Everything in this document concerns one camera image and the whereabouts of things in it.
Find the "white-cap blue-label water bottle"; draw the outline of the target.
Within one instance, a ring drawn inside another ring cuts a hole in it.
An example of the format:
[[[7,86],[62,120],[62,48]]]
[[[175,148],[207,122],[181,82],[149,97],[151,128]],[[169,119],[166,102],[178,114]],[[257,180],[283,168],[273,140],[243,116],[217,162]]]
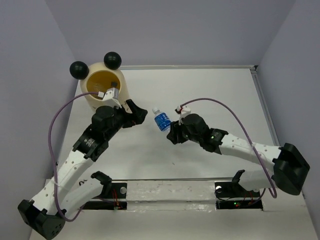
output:
[[[154,107],[152,112],[154,114],[154,121],[159,130],[161,132],[169,132],[171,128],[171,120],[168,115],[157,107]]]

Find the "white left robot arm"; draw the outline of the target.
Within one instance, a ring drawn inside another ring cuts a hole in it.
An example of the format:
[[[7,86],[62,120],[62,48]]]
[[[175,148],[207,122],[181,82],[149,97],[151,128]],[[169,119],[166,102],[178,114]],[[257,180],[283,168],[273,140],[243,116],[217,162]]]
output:
[[[51,180],[30,200],[22,200],[17,209],[23,221],[46,240],[54,239],[70,216],[77,217],[82,206],[94,197],[110,194],[112,179],[97,171],[91,180],[78,189],[71,188],[109,147],[109,141],[122,128],[141,125],[148,114],[131,99],[126,100],[131,112],[117,103],[97,108],[90,125],[75,142],[59,169],[54,168]]]

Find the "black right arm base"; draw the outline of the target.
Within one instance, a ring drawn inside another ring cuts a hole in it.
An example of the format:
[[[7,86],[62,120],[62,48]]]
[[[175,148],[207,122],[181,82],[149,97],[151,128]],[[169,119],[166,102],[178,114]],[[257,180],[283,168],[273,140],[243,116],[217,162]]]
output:
[[[263,210],[262,194],[245,190],[240,186],[240,177],[245,170],[239,170],[231,181],[214,183],[215,207],[217,210]]]

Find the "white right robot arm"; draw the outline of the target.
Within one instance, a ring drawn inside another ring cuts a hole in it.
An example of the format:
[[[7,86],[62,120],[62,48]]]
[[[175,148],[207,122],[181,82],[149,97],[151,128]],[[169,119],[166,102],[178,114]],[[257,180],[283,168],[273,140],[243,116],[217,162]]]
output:
[[[238,170],[230,183],[235,196],[247,191],[276,187],[293,196],[301,193],[310,165],[290,143],[269,146],[250,143],[218,128],[210,128],[198,114],[191,113],[170,124],[167,139],[174,145],[192,141],[205,151],[236,157],[260,165],[256,171]]]

